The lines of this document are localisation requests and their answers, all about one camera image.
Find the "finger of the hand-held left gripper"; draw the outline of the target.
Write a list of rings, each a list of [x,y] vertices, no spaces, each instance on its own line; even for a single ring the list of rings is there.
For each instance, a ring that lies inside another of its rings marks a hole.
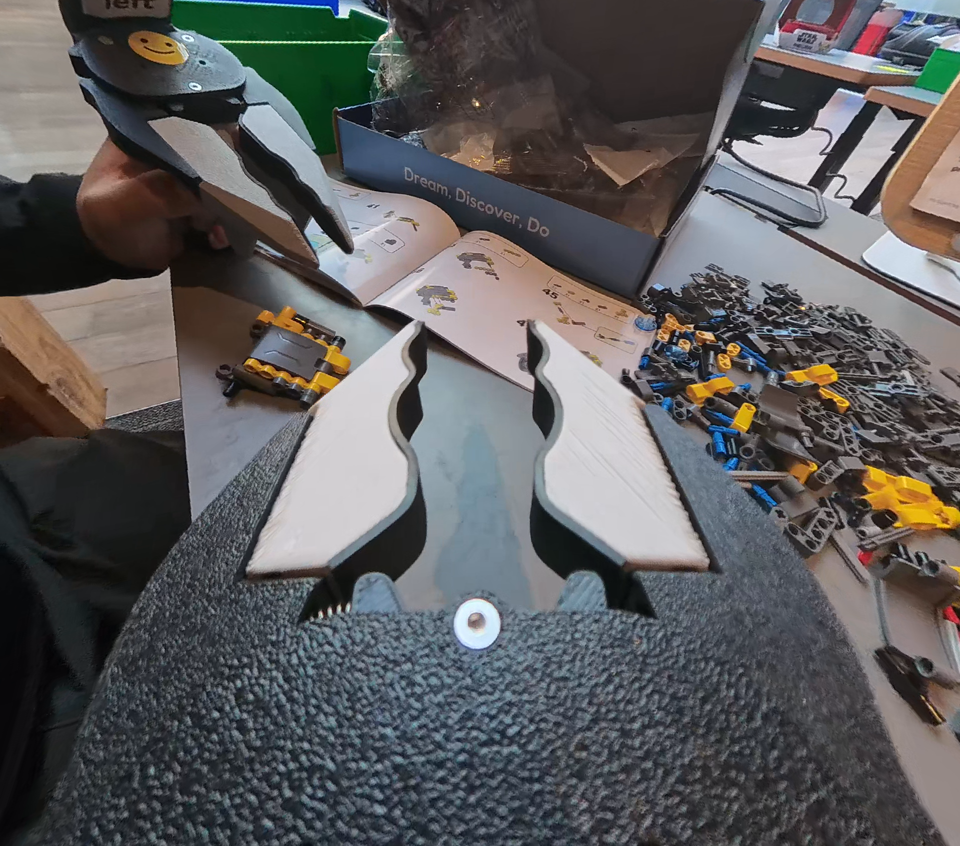
[[[249,176],[306,237],[314,223],[344,254],[354,236],[304,121],[292,103],[258,72],[243,68],[243,109],[237,121],[237,153]]]
[[[262,245],[293,263],[318,266],[306,235],[306,209],[246,162],[228,132],[179,117],[154,119],[150,127],[196,173],[200,200],[234,252],[248,257]]]

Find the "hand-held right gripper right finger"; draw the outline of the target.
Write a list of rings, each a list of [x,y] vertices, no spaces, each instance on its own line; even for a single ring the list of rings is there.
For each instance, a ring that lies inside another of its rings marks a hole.
[[[542,321],[527,324],[534,458],[531,540],[564,579],[630,588],[646,572],[704,573],[711,555],[642,402]]]

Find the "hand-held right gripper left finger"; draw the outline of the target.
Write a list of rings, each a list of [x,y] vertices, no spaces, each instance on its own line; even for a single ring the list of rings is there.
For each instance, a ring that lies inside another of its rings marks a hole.
[[[352,588],[398,580],[426,546],[411,440],[424,410],[425,324],[407,324],[309,413],[246,561],[246,579]]]

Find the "person's left forearm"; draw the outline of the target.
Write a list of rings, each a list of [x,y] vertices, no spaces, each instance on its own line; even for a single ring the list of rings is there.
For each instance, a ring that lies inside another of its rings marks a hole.
[[[93,246],[77,213],[81,181],[65,174],[23,182],[1,178],[3,297],[49,295],[161,272],[114,262]]]

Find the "grey desk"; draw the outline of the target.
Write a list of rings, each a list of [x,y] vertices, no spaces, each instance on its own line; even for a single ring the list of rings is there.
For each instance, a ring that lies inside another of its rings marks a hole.
[[[815,230],[781,231],[717,196],[702,194],[660,253],[650,281],[679,287],[715,263],[753,284],[786,283],[805,298],[853,307],[920,351],[939,372],[958,368],[958,313],[865,268],[882,236],[877,221],[831,204]],[[175,340],[186,430],[191,510],[198,516],[278,432],[297,406],[243,393],[223,398],[216,368],[236,364],[264,309],[291,305],[346,338],[355,366],[402,328],[402,317],[361,310],[263,256],[192,253],[172,272]],[[450,605],[485,589],[515,608],[556,603],[561,580],[536,556],[529,536],[533,462],[541,434],[532,396],[436,337],[419,385],[424,418],[414,434],[426,503],[425,552],[400,579],[416,609]],[[944,839],[958,844],[958,742],[923,724],[886,681],[870,592],[828,547],[809,565],[844,621],[870,678],[901,763]]]

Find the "person's left hand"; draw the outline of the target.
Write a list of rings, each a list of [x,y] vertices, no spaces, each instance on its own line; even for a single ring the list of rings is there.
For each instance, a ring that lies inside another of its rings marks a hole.
[[[109,139],[83,174],[77,214],[92,246],[130,269],[161,273],[195,239],[213,251],[231,246],[194,191],[126,155]]]

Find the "green plastic bin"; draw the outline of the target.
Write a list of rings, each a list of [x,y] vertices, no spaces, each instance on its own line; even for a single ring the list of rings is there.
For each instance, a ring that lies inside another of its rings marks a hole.
[[[333,111],[366,104],[368,56],[385,19],[306,5],[174,0],[172,19],[220,42],[278,89],[303,119],[320,155],[335,152]]]

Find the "yellow grey brick assembly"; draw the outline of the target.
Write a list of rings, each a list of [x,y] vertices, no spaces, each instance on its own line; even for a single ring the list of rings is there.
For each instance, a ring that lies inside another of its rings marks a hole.
[[[351,371],[345,338],[292,307],[261,311],[249,335],[253,344],[246,359],[215,373],[225,398],[252,391],[290,399],[308,410]]]

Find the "open instruction booklet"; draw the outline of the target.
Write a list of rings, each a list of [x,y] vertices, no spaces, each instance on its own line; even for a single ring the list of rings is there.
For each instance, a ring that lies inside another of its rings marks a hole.
[[[526,323],[552,330],[615,379],[642,366],[654,342],[646,315],[565,276],[504,237],[460,232],[424,200],[334,182],[354,252],[338,250],[310,221],[312,262],[259,251],[355,305],[400,313],[466,356],[531,390]]]

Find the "blue cardboard box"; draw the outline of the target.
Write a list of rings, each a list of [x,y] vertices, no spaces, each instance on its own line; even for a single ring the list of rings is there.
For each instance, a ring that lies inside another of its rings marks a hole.
[[[386,8],[388,0],[378,0]],[[372,103],[337,113],[346,173],[384,192],[438,205],[454,223],[496,232],[551,266],[629,297],[699,194],[750,66],[781,0],[534,0],[547,44],[582,72],[604,69],[601,107],[626,112],[709,111],[700,166],[662,236],[626,228],[568,204],[488,178],[375,132]]]

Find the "crumpled clear plastic bag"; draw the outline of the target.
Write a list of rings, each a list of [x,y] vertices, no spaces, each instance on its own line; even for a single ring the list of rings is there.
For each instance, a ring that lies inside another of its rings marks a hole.
[[[598,72],[548,46],[534,0],[388,0],[370,52],[371,129],[455,164],[662,236],[714,115],[600,105]]]

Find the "pile of loose brick pieces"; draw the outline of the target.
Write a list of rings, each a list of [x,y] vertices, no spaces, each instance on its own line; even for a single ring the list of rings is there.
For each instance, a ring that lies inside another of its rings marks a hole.
[[[958,735],[958,401],[930,360],[858,310],[711,264],[651,286],[650,334],[619,380],[686,428],[806,559],[832,546],[874,600],[873,657],[933,727]]]

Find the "wooden pillar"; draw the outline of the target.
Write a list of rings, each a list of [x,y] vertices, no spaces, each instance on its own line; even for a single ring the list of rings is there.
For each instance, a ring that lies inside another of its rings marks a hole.
[[[23,298],[1,299],[1,445],[82,437],[103,426],[99,377]]]

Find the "person's body in black clothing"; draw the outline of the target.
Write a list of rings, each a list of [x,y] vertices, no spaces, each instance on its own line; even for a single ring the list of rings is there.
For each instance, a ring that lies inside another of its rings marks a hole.
[[[179,430],[2,448],[2,844],[38,821],[116,637],[189,523]]]

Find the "black office chair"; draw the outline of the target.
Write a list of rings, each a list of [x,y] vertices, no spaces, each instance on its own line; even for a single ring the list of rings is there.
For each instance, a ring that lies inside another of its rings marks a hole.
[[[782,228],[821,228],[829,212],[819,190],[750,162],[738,154],[736,144],[757,144],[764,137],[793,139],[812,131],[837,90],[829,77],[755,60],[703,191]]]

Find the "wooden book stand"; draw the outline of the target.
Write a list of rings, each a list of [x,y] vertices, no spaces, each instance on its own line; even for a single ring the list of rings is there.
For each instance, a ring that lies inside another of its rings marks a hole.
[[[959,84],[954,82],[886,180],[880,197],[886,232],[861,257],[880,281],[929,307],[943,306],[944,315],[954,320],[959,310],[959,224],[915,212],[911,202],[957,133]]]

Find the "printed instruction sheet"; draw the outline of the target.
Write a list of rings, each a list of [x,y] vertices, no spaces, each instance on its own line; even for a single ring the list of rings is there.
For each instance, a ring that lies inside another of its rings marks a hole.
[[[915,212],[959,224],[959,134],[942,152],[911,202]]]

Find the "wooden work table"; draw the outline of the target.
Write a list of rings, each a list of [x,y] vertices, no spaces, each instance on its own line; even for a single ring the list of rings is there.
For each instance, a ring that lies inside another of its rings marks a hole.
[[[825,191],[832,180],[842,174],[846,163],[883,108],[889,109],[896,119],[908,122],[907,128],[892,146],[890,156],[850,206],[857,214],[870,215],[878,206],[887,178],[925,120],[939,107],[944,95],[918,87],[918,74],[877,58],[851,52],[833,50],[814,56],[764,44],[757,49],[755,58],[833,81],[839,87],[863,97],[862,108],[836,138],[809,182],[820,192]]]

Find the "red toy package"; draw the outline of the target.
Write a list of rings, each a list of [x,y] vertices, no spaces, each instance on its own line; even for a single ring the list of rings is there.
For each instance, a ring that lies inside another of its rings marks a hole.
[[[781,49],[822,55],[835,43],[858,0],[788,0],[776,23]]]

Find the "green storage box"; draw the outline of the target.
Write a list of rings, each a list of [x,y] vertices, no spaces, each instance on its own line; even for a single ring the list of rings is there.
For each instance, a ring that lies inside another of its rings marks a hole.
[[[958,78],[959,67],[959,45],[941,45],[931,54],[915,86],[920,90],[944,95]]]

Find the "black bag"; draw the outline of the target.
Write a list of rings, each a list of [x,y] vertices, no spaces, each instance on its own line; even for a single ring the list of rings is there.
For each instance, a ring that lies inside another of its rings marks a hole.
[[[877,56],[890,64],[922,69],[934,51],[959,34],[958,23],[900,23],[884,40]]]

